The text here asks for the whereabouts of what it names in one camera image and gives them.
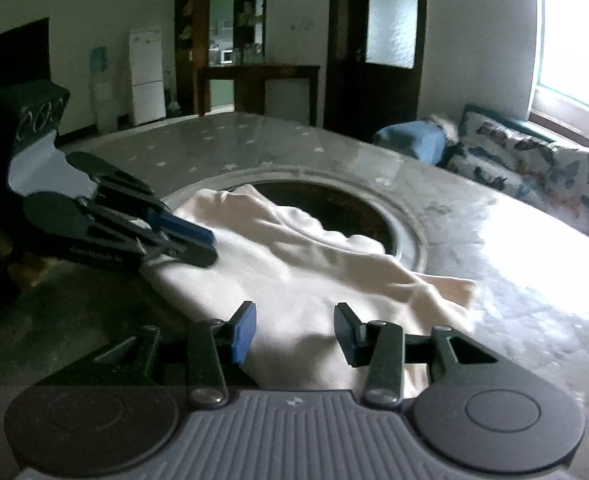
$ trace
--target sofa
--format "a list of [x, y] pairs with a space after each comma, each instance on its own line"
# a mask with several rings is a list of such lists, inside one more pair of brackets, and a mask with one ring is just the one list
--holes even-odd
[[439, 166], [497, 189], [589, 236], [589, 149], [532, 123], [466, 106]]

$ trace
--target refrigerator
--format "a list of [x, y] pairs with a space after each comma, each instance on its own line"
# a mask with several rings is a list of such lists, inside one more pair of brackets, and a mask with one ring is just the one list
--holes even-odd
[[133, 30], [129, 38], [132, 106], [134, 126], [166, 116], [161, 64], [161, 29]]

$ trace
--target metal screw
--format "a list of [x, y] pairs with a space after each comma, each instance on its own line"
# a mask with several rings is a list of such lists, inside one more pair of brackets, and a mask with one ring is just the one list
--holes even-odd
[[216, 388], [197, 388], [191, 397], [197, 404], [218, 404], [223, 400], [223, 394]]
[[389, 406], [399, 400], [399, 395], [387, 388], [374, 388], [367, 390], [365, 400], [375, 406]]

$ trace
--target white wall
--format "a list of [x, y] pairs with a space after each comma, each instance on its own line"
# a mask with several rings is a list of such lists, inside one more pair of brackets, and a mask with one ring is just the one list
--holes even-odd
[[[319, 65], [317, 124], [323, 124], [329, 0], [267, 0], [266, 60]], [[308, 123], [308, 82], [268, 81], [266, 115]]]
[[418, 116], [476, 102], [526, 119], [537, 28], [537, 0], [427, 0]]
[[62, 132], [95, 123], [89, 92], [90, 51], [108, 47], [120, 114], [127, 113], [127, 36], [132, 28], [160, 25], [164, 70], [174, 72], [174, 0], [0, 0], [0, 33], [50, 17], [52, 81], [69, 89]]

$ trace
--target floral sofa cushion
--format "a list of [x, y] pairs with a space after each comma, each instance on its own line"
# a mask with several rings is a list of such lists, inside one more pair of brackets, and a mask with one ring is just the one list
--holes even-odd
[[547, 142], [467, 112], [448, 169], [589, 236], [589, 150]]

